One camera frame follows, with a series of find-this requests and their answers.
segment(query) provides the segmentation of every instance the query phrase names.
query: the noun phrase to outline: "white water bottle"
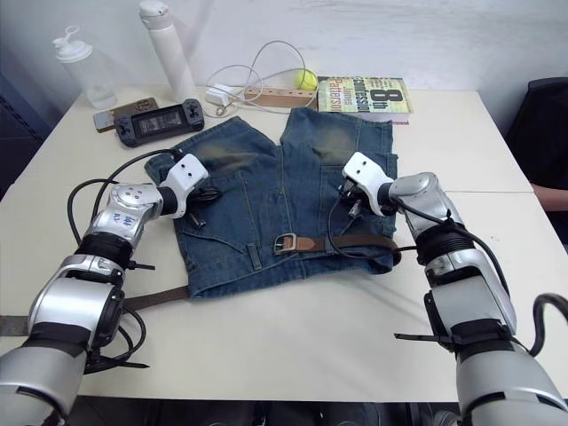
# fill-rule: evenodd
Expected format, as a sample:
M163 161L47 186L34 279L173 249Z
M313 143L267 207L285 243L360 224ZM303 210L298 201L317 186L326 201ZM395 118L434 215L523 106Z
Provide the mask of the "white water bottle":
M140 19L148 29L156 55L170 82L177 102L196 99L195 83L185 60L178 32L171 21L168 6L158 0L144 0L139 5Z

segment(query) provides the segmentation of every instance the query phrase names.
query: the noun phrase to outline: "denim shorts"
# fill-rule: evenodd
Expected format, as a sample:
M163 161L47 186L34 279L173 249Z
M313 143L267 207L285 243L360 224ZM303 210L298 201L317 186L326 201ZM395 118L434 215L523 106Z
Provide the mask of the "denim shorts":
M209 172L204 185L223 193L198 206L205 226L198 227L188 215L174 221L191 298L228 296L346 269L373 274L392 269L392 254L386 248L343 249L377 255L374 260L338 256L329 244L322 252L273 253L274 240L285 233L327 236L327 216L344 181L342 169L354 152L377 162L391 178L397 176L390 122L298 108L291 111L279 146L234 117L176 148L195 155ZM162 154L146 164L146 171L159 183L173 164ZM336 208L334 235L392 237L394 217L377 217L363 209L352 221L349 209L343 204Z

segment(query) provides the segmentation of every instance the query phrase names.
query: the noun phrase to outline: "person's arm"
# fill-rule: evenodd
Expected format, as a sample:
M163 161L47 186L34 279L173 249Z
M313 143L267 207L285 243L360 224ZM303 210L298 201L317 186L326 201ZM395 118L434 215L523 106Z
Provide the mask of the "person's arm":
M531 184L536 198L545 211L568 211L568 190Z

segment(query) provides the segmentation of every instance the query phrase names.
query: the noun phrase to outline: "smartphone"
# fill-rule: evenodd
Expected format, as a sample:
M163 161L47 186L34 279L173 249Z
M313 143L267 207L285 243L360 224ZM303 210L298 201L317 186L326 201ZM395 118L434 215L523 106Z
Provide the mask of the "smartphone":
M154 98L146 98L137 100L128 105L119 106L117 108L96 113L92 116L95 121L95 128L98 133L114 129L114 119L124 117L125 115L134 115L144 113L146 111L154 111L158 109L158 104Z

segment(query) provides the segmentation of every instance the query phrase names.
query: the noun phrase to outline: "book cover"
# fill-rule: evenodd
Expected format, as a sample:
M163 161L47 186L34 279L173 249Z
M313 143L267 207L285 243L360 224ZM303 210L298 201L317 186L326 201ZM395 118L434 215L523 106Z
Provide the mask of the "book cover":
M318 80L320 111L356 114L368 120L404 122L413 112L402 78L319 77ZM384 116L371 117L371 114Z

